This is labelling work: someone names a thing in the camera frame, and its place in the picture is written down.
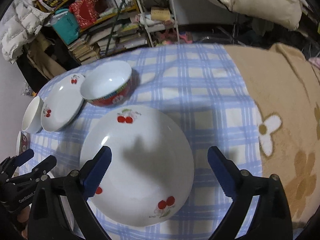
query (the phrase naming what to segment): tablecloth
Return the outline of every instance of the tablecloth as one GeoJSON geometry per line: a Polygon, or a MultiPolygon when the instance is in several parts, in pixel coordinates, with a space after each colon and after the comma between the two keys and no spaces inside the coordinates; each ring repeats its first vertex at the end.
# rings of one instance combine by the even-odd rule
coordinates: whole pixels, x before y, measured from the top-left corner
{"type": "MultiPolygon", "coordinates": [[[[116,223],[92,203],[99,222],[116,239],[208,239],[226,214],[232,200],[226,197],[207,162],[207,150],[218,146],[238,168],[262,174],[257,107],[250,98],[239,70],[223,46],[172,45],[137,49],[81,66],[49,81],[39,92],[45,100],[53,86],[71,73],[85,76],[96,66],[113,59],[133,68],[136,85],[123,105],[145,105],[171,117],[186,135],[195,161],[194,183],[185,205],[169,220],[134,228],[116,223]]],[[[76,118],[59,132],[31,135],[35,157],[20,168],[31,169],[48,155],[57,157],[54,176],[79,168],[82,143],[99,119],[110,111],[84,103],[76,118]]],[[[243,235],[254,213],[252,202],[238,236],[243,235]]]]}

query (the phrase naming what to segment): red gift bag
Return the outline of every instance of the red gift bag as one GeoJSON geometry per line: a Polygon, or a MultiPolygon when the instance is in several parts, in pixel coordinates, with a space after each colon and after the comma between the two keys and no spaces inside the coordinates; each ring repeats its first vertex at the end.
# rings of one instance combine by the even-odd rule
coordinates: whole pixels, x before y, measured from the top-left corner
{"type": "Polygon", "coordinates": [[[99,13],[94,8],[97,1],[77,0],[70,5],[69,11],[75,15],[80,28],[91,26],[99,18],[99,13]]]}

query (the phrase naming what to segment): screw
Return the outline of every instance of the screw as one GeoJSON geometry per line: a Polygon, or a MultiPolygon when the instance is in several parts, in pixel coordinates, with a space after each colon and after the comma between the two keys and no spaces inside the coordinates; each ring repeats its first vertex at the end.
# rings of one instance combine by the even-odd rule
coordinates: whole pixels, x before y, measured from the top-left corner
{"type": "Polygon", "coordinates": [[[71,177],[76,177],[76,176],[78,176],[78,174],[79,174],[79,171],[77,171],[77,170],[73,170],[70,172],[71,177]]]}
{"type": "Polygon", "coordinates": [[[249,174],[250,174],[249,171],[247,171],[247,170],[241,170],[240,173],[242,176],[245,176],[245,177],[249,176],[249,174]]]}
{"type": "Polygon", "coordinates": [[[45,181],[47,178],[48,178],[48,175],[42,175],[42,176],[41,176],[41,180],[42,180],[42,181],[45,181]]]}
{"type": "Polygon", "coordinates": [[[279,180],[279,176],[278,176],[277,174],[272,174],[272,175],[271,175],[271,178],[272,178],[273,180],[279,180]]]}

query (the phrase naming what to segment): brown flower pattern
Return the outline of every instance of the brown flower pattern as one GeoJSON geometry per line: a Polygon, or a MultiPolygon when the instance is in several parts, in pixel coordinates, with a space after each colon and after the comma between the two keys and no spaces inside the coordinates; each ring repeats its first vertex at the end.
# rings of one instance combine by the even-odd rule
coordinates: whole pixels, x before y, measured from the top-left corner
{"type": "Polygon", "coordinates": [[[291,217],[297,214],[300,218],[306,207],[306,198],[310,196],[316,188],[317,176],[311,175],[315,164],[315,153],[307,155],[299,151],[294,158],[296,176],[285,186],[291,217]]]}
{"type": "Polygon", "coordinates": [[[315,118],[317,121],[317,139],[320,140],[320,108],[318,106],[318,103],[316,103],[315,107],[315,118]]]}

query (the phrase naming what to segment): white bowl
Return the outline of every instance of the white bowl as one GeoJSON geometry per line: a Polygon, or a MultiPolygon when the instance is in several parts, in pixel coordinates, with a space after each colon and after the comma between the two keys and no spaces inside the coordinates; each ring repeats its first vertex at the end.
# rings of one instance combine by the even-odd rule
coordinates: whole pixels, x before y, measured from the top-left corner
{"type": "Polygon", "coordinates": [[[43,101],[39,96],[31,101],[22,119],[23,132],[36,133],[42,128],[40,117],[42,106],[43,101]]]}
{"type": "Polygon", "coordinates": [[[112,161],[91,200],[107,217],[144,227],[167,220],[183,206],[193,183],[193,156],[167,115],[145,106],[110,111],[86,137],[80,166],[103,145],[110,147],[112,161]]]}
{"type": "Polygon", "coordinates": [[[131,86],[131,75],[132,68],[125,61],[103,63],[85,78],[80,88],[81,96],[93,105],[112,104],[115,97],[124,97],[121,92],[131,86]]]}

